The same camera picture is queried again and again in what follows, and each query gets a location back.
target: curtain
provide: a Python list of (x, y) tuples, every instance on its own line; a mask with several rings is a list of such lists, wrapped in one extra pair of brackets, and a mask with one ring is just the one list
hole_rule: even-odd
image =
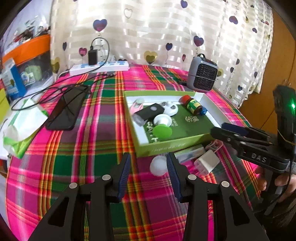
[[(237, 107), (260, 92), (273, 36), (263, 0), (54, 0), (51, 26), (55, 73), (87, 63), (98, 36), (130, 64), (189, 70), (203, 53), (219, 67), (214, 86)], [(105, 59), (106, 42), (95, 43)]]

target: smartphone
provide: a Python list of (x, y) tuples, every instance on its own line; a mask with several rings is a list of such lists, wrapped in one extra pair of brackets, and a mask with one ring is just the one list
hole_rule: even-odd
[(69, 87), (48, 117), (47, 130), (69, 131), (75, 126), (79, 111), (88, 94), (89, 86)]

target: plaid tablecloth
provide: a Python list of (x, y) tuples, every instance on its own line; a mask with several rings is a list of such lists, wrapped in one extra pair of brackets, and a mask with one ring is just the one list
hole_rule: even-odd
[[(182, 240), (187, 204), (177, 202), (168, 174), (155, 177), (150, 173), (153, 156), (136, 158), (124, 114), (123, 91), (188, 91), (176, 82), (186, 80), (186, 74), (175, 69), (131, 65), (129, 71), (117, 72), (114, 78), (93, 85), (92, 94), (84, 101), (73, 130), (48, 131), (42, 128), (24, 157), (21, 160), (13, 158), (9, 167), (6, 207), (15, 236), (27, 241), (69, 183), (94, 182), (96, 177), (109, 173), (110, 168), (121, 160), (122, 153), (129, 152), (132, 173), (127, 193), (122, 203), (111, 205), (115, 240)], [(95, 74), (85, 74), (62, 84), (78, 83), (90, 77), (97, 78)], [(212, 90), (207, 95), (233, 124), (248, 125), (221, 93)], [(43, 107), (51, 112), (56, 102)], [(217, 155), (220, 164), (203, 179), (213, 183), (229, 181), (251, 205), (250, 200), (259, 194), (254, 174), (256, 166), (236, 158), (225, 146)], [(186, 164), (191, 173), (197, 174), (191, 162)], [(209, 240), (213, 240), (212, 212), (209, 202)], [(88, 240), (87, 218), (85, 240)]]

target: red lid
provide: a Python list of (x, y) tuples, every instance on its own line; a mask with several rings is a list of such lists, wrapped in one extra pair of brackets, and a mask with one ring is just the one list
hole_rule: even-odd
[(184, 95), (181, 97), (180, 101), (183, 103), (183, 104), (186, 104), (186, 102), (191, 99), (192, 97), (190, 97), (189, 95)]

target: white suction cup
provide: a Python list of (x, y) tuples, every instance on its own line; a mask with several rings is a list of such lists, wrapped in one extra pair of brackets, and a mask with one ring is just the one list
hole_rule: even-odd
[(171, 126), (172, 118), (169, 115), (160, 114), (154, 118), (153, 123), (155, 126), (158, 126), (160, 124), (165, 124), (166, 126)]
[(167, 173), (168, 168), (166, 165), (165, 156), (156, 156), (152, 159), (150, 164), (150, 172), (157, 177), (163, 176)]
[(178, 106), (170, 101), (162, 102), (161, 106), (165, 109), (164, 114), (166, 115), (173, 116), (178, 113)]

